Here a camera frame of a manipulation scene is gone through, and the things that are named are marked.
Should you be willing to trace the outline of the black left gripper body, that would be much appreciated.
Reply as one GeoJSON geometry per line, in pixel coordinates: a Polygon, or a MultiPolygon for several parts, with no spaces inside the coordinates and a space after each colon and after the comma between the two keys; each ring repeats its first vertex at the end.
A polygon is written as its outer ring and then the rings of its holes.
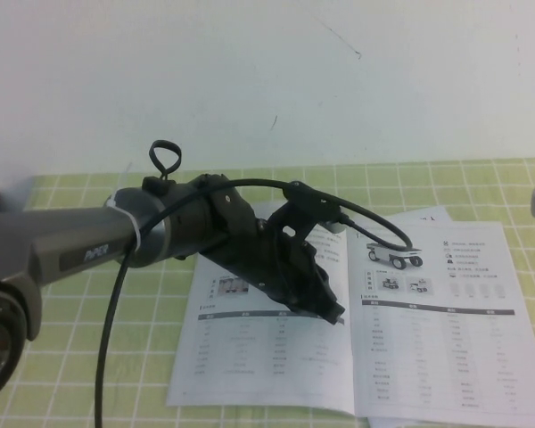
{"type": "Polygon", "coordinates": [[[239,276],[288,309],[321,307],[322,291],[317,250],[306,241],[315,224],[294,228],[287,235],[266,223],[262,230],[227,239],[202,256],[239,276]]]}

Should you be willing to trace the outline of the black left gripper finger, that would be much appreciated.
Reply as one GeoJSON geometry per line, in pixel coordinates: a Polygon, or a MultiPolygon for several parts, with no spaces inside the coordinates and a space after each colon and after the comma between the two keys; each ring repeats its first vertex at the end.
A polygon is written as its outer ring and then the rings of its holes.
{"type": "Polygon", "coordinates": [[[293,313],[301,317],[322,319],[330,325],[336,325],[340,321],[340,305],[336,302],[313,309],[294,309],[293,313]]]}
{"type": "Polygon", "coordinates": [[[321,307],[331,305],[333,302],[336,302],[340,305],[340,317],[343,315],[345,308],[338,302],[336,295],[334,294],[331,285],[329,283],[329,275],[321,267],[319,269],[319,277],[321,280],[321,285],[323,287],[322,291],[322,300],[321,307]]]}

